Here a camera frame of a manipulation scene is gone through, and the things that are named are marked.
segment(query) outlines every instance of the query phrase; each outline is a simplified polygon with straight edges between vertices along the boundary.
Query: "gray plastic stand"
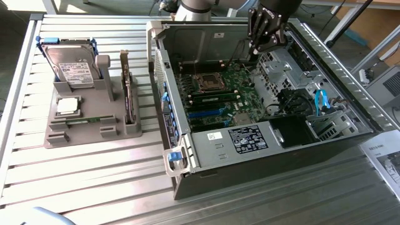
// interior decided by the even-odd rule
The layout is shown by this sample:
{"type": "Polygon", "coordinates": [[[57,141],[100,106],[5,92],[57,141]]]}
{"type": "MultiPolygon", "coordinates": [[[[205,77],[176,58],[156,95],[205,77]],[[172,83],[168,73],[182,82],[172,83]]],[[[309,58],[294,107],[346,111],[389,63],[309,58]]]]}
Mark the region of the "gray plastic stand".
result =
{"type": "Polygon", "coordinates": [[[125,124],[125,99],[120,77],[109,77],[109,56],[97,55],[96,65],[104,79],[94,80],[94,88],[70,89],[66,82],[54,82],[44,147],[54,148],[141,136],[137,82],[132,78],[134,124],[125,124]],[[78,110],[72,115],[56,115],[61,98],[77,98],[78,110]],[[98,122],[66,124],[66,120],[102,117],[98,122]]]}

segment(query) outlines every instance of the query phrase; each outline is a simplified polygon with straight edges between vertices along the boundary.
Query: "floor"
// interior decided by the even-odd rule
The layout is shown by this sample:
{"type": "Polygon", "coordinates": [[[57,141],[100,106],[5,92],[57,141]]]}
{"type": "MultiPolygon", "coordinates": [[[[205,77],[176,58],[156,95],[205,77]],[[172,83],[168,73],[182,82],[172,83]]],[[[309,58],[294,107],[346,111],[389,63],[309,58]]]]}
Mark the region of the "floor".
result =
{"type": "MultiPolygon", "coordinates": [[[[0,36],[0,113],[5,105],[4,99],[6,99],[9,86],[12,82],[12,76],[14,67],[17,64],[20,47],[22,43],[24,33],[26,29],[26,22],[29,20],[29,11],[9,11],[5,3],[6,0],[0,0],[0,30],[2,35],[0,36]]],[[[29,2],[36,2],[41,4],[40,0],[32,0],[29,2]]],[[[88,15],[148,15],[152,5],[152,0],[90,0],[89,4],[82,4],[81,0],[56,0],[56,5],[58,7],[60,14],[80,14],[88,15]]],[[[213,8],[213,14],[217,16],[225,16],[228,10],[222,8],[213,8]]],[[[157,14],[157,5],[154,6],[150,15],[157,14]]],[[[246,12],[238,12],[237,16],[246,16],[246,12]]],[[[304,6],[297,10],[292,17],[298,18],[302,22],[312,27],[316,33],[320,30],[325,22],[330,18],[330,11],[328,6],[304,6]]],[[[324,39],[329,32],[333,30],[338,22],[337,18],[333,18],[328,24],[325,30],[322,31],[320,37],[324,39]]],[[[340,37],[336,45],[332,47],[333,52],[342,61],[344,65],[350,69],[356,66],[358,61],[369,53],[370,49],[365,46],[357,44],[345,35],[340,37]]],[[[376,66],[374,74],[380,74],[388,68],[382,63],[376,66]]]]}

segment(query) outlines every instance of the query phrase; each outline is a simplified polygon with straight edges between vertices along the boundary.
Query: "aluminum table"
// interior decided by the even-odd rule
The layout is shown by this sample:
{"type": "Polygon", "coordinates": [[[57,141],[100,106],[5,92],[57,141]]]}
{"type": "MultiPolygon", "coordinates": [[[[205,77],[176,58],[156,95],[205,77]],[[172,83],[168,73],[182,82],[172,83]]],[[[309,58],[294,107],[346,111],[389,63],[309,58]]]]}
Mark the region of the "aluminum table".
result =
{"type": "MultiPolygon", "coordinates": [[[[246,21],[246,18],[216,18],[246,21]]],[[[78,225],[398,224],[400,204],[358,149],[329,161],[174,201],[146,68],[148,16],[30,17],[0,123],[0,213],[41,206],[78,225]],[[120,49],[140,83],[142,137],[42,147],[53,73],[34,37],[94,37],[120,75],[120,49]]]]}

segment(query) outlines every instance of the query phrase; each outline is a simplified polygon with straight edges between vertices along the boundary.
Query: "warning label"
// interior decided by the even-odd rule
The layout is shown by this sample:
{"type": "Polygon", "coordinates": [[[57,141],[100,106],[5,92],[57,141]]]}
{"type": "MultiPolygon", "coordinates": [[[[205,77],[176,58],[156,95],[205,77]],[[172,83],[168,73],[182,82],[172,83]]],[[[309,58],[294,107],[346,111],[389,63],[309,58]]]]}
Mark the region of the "warning label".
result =
{"type": "Polygon", "coordinates": [[[60,63],[58,66],[68,84],[93,83],[92,73],[86,62],[60,63]]]}
{"type": "Polygon", "coordinates": [[[268,148],[258,126],[229,130],[230,139],[238,154],[268,148]]]}

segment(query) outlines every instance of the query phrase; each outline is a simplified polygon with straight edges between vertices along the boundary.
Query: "motherboard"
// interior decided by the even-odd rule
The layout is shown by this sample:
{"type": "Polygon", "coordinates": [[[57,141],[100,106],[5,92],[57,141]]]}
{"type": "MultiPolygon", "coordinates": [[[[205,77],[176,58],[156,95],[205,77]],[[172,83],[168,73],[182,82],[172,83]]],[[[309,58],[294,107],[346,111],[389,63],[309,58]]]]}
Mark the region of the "motherboard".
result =
{"type": "Polygon", "coordinates": [[[189,72],[176,73],[192,132],[257,122],[265,108],[245,66],[220,64],[217,72],[208,70],[193,65],[189,72]]]}

